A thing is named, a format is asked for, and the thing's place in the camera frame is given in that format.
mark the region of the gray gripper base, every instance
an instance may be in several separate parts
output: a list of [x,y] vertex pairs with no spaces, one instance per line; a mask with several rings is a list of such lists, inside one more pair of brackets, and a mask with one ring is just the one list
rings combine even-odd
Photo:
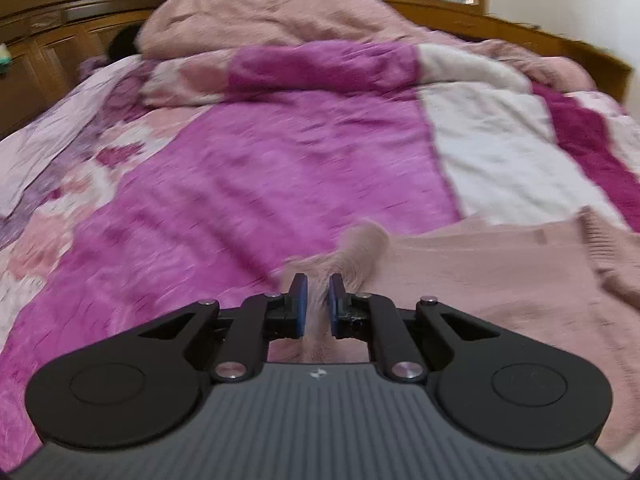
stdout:
[[16,480],[625,476],[591,446],[519,454],[477,443],[450,426],[420,387],[387,381],[371,364],[267,364],[254,380],[217,386],[186,424],[150,444],[115,452],[47,444],[10,474]]

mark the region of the wooden furniture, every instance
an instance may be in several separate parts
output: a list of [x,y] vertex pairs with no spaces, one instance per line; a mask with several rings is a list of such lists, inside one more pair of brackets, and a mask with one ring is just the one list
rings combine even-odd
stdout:
[[591,74],[598,89],[622,102],[633,68],[607,52],[581,41],[553,36],[533,25],[511,23],[478,14],[478,8],[462,4],[443,6],[434,0],[386,0],[417,25],[477,39],[499,38],[519,44],[542,56],[565,56]]
[[78,82],[78,64],[103,54],[117,32],[167,0],[0,0],[0,43],[13,62],[0,76],[0,139]]

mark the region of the logo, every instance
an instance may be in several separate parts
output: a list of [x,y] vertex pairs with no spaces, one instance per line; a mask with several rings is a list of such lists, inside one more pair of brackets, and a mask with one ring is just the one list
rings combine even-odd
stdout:
[[327,372],[326,370],[324,370],[324,368],[318,368],[318,370],[314,370],[313,372],[310,372],[309,375],[312,376],[314,379],[324,379],[325,377],[327,377],[327,375],[329,374],[329,372]]

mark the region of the black circular motor housing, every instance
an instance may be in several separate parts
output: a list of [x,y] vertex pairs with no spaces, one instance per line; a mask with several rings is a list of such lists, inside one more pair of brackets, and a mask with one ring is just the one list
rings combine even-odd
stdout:
[[594,442],[612,404],[606,377],[590,362],[507,332],[461,342],[436,396],[469,433],[530,451]]
[[42,367],[25,393],[42,440],[113,449],[157,438],[200,397],[196,370],[169,340],[123,334]]

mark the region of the carved headboard panel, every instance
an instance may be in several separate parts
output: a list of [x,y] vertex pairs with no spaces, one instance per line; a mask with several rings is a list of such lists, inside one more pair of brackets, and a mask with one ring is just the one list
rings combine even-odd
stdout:
[[75,86],[78,64],[167,0],[0,0],[0,43],[13,63],[0,76],[0,139]]

